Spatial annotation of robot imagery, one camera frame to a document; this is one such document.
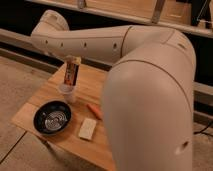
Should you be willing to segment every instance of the orange marker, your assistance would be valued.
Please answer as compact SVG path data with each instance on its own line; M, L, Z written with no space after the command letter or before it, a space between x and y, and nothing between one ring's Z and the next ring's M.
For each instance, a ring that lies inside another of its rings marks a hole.
M99 120L103 119L103 114L98 106L93 104L87 104L87 107L92 111L96 118L98 118Z

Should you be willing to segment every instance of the wooden block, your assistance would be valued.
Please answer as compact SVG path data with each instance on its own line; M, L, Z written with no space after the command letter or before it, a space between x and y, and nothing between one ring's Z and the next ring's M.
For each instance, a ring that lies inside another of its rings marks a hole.
M78 136L80 138L91 140L97 121L90 118L85 118Z

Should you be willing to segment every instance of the cup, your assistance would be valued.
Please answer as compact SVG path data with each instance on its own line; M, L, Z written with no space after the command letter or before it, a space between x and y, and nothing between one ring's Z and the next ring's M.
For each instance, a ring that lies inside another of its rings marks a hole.
M58 86L58 91L64 96L64 99L67 103L76 102L75 86L70 86L62 83Z

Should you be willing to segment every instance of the floor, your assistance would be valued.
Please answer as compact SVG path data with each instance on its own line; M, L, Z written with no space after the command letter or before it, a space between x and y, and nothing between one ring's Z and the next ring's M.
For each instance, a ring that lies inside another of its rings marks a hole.
M10 122L12 116L50 76L49 73L0 57L0 171L101 171L101 168L54 145L46 148L35 136L24 134L22 129ZM203 125L194 124L195 130L202 128ZM194 171L212 170L213 138L196 135Z

